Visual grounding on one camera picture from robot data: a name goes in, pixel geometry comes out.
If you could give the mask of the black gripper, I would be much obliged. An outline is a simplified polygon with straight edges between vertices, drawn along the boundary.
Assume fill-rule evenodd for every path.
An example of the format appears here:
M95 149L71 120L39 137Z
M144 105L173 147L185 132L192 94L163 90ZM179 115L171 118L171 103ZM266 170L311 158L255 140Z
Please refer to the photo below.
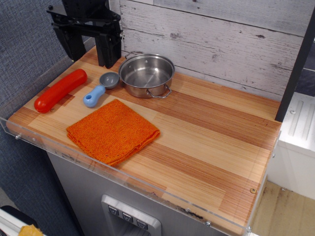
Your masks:
M86 53L82 35L97 37L100 66L109 69L121 58L121 17L109 9L107 0L63 0L61 5L48 6L47 12L57 39L73 61Z

